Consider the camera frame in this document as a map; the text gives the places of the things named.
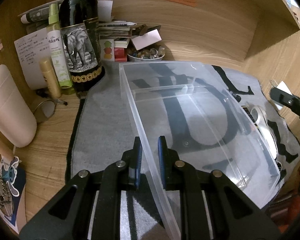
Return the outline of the gold lip balm tube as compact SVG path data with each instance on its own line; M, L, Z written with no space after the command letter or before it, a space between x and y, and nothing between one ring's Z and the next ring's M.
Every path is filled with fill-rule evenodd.
M47 83L49 92L53 98L61 97L61 88L59 86L57 76L55 74L54 68L49 57L44 57L39 61L40 70Z

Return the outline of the grey mat with black letters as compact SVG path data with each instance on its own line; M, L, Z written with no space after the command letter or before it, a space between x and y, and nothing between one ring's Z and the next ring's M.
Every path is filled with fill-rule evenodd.
M128 108L121 95L119 65L108 66L105 78L89 91L81 104L79 123L74 127L75 139L70 145L71 159L67 167L70 177L81 170L104 170L119 160L123 152L133 146L135 137L139 137L133 131ZM262 107L267 114L267 123L279 153L275 163L280 177L274 198L300 160L300 142L284 118L268 102L256 78L233 69L212 67L217 80L234 93L238 102L244 102L243 108L254 124L250 114L254 106ZM145 167L143 155L138 191L122 194L120 236L122 239L171 239L155 204ZM267 207L273 198L262 208Z

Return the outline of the wooden shelf board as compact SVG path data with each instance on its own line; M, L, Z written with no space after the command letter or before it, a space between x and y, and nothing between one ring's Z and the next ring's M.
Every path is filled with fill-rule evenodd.
M258 4L265 11L290 23L296 31L300 30L299 20L286 0L259 0Z

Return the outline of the white tube on tray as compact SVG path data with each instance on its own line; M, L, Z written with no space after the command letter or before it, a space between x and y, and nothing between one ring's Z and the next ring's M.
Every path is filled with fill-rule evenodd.
M56 12L58 12L59 5L58 4L51 4L48 7L40 8L40 9L34 9L26 14L23 14L20 18L21 22L23 24L30 24L34 22L39 22L43 20L48 20L49 16L51 15L50 9L56 9Z

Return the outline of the eyeglasses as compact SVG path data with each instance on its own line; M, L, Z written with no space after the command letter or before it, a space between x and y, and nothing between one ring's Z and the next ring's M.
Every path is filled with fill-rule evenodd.
M67 106L64 100L54 98L47 89L35 90L36 96L30 104L30 110L34 114L37 123L46 122L54 115L57 104Z

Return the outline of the dark wine bottle elephant label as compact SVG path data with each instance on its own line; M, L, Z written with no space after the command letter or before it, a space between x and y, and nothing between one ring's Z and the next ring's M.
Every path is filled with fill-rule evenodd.
M59 22L66 64L77 94L86 94L105 75L101 62L97 0L64 0Z

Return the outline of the pink white small card box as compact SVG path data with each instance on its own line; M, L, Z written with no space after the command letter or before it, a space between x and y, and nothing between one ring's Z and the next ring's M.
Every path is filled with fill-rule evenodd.
M161 36L157 29L149 31L142 36L137 36L132 39L132 43L136 50L141 50L147 46L161 41Z

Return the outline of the stack of books and boxes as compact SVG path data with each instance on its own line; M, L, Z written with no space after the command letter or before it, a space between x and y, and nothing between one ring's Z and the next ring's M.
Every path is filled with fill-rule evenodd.
M136 23L129 21L102 22L100 27L101 60L126 62L126 49Z

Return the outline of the green spray bottle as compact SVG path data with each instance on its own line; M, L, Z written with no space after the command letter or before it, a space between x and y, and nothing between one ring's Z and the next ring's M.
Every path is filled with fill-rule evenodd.
M52 64L61 89L72 87L72 81L66 65L61 28L58 17L58 4L49 5L49 25L47 26L47 40L50 47Z

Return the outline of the white bowl of trinkets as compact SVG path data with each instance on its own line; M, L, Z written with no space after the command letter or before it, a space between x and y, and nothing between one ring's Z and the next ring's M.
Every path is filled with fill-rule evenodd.
M166 49L163 46L149 46L141 50L128 48L126 52L128 60L132 62L161 61L166 54Z

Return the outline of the blue cartoon sticker card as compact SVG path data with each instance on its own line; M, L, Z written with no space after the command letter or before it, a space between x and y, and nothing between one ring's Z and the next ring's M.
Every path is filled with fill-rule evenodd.
M10 189L14 205L11 218L6 217L1 211L0 217L15 233L19 234L27 223L25 211L26 174L19 166L19 158L17 156L10 163L7 162L6 158L1 159L0 176Z

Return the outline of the clear plastic organizer box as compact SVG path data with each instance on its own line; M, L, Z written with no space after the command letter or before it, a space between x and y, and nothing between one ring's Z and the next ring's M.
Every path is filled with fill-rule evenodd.
M258 207L275 194L280 172L265 140L238 102L200 62L126 62L121 95L146 158L145 173L171 239L181 238L179 194L162 186L158 139L196 169L222 171Z

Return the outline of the white handwritten paper note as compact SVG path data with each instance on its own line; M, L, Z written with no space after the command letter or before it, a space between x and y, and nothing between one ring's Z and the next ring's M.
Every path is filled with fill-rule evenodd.
M27 85L31 90L47 87L39 61L50 56L46 28L35 31L14 41Z

